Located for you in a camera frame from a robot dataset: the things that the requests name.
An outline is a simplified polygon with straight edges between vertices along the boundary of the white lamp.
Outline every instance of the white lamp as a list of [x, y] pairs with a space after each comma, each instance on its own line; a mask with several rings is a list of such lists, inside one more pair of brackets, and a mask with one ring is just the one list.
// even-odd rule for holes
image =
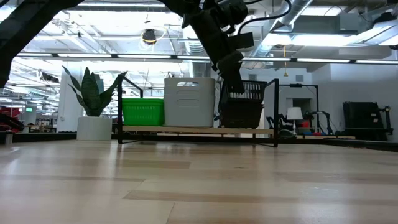
[[287, 119], [293, 121], [293, 133], [296, 133], [296, 121], [303, 119], [303, 114], [301, 113], [301, 108], [299, 107], [292, 107], [287, 109]]

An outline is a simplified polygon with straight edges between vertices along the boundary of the plant leaf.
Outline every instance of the plant leaf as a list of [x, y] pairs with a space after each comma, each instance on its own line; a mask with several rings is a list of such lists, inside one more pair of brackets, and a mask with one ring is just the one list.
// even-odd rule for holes
[[85, 101], [83, 100], [83, 98], [77, 93], [77, 91], [75, 90], [75, 88], [73, 86], [71, 86], [70, 84], [68, 84], [70, 86], [70, 88], [72, 88], [72, 90], [76, 93], [76, 97], [77, 97], [77, 101], [79, 102], [79, 104], [84, 107], [86, 113], [89, 110], [87, 105], [85, 104]]
[[125, 76], [127, 74], [127, 72], [123, 72], [123, 73], [120, 73], [117, 77], [116, 77], [116, 79], [113, 81], [113, 84], [110, 86], [110, 88], [108, 88], [106, 91], [104, 91], [103, 93], [101, 93], [101, 95], [100, 95], [100, 97], [101, 97], [101, 101], [103, 101], [104, 99], [107, 99], [107, 98], [112, 98], [112, 95], [113, 95], [113, 91], [114, 91], [114, 89], [118, 86], [118, 78], [119, 78], [119, 76], [121, 75], [121, 76]]
[[73, 85], [75, 86], [75, 88], [79, 91], [81, 91], [81, 87], [79, 84], [79, 81], [73, 77], [73, 75], [69, 72], [69, 70], [67, 68], [65, 68], [64, 66], [62, 66], [64, 71], [70, 76], [70, 79], [72, 80]]
[[91, 110], [97, 110], [101, 107], [101, 98], [95, 77], [90, 75], [86, 68], [83, 81], [81, 83], [81, 95], [87, 107]]
[[112, 96], [113, 96], [113, 91], [118, 86], [119, 76], [125, 76], [126, 74], [127, 74], [127, 72], [120, 73], [116, 77], [116, 79], [113, 82], [113, 84], [111, 85], [111, 87], [108, 88], [106, 91], [104, 91], [103, 93], [101, 93], [99, 95], [99, 97], [101, 98], [101, 108], [102, 108], [102, 110], [104, 110], [104, 108], [106, 108], [111, 103]]

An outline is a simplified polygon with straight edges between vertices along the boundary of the white planter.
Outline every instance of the white planter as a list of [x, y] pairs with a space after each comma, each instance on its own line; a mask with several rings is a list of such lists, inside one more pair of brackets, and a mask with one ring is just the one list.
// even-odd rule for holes
[[77, 140], [110, 141], [112, 138], [112, 119], [99, 117], [80, 117], [77, 126]]

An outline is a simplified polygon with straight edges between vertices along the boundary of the snake plant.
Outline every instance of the snake plant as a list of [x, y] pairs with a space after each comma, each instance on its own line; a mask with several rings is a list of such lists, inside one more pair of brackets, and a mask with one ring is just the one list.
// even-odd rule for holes
[[96, 77], [94, 73], [90, 73], [90, 70], [86, 68], [83, 81], [81, 86], [79, 81], [71, 75], [69, 70], [63, 66], [65, 72], [70, 76], [73, 86], [68, 84], [72, 90], [76, 93], [77, 100], [82, 107], [84, 107], [87, 116], [101, 116], [103, 110], [110, 104], [113, 96], [113, 91], [118, 85], [118, 79], [116, 79], [110, 88], [100, 93]]

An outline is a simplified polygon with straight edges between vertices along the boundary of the column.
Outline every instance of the column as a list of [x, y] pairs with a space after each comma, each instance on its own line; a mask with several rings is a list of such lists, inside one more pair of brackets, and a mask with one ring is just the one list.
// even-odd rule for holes
[[[37, 117], [37, 106], [26, 106], [21, 114], [21, 121], [24, 121], [25, 125], [32, 123], [36, 124]], [[29, 128], [25, 128], [22, 133], [29, 133]]]
[[[79, 82], [81, 82], [84, 73], [82, 65], [81, 62], [64, 63], [64, 66]], [[73, 86], [69, 75], [62, 69], [57, 132], [77, 131], [78, 119], [83, 116], [83, 107], [77, 101], [76, 94], [68, 84]]]

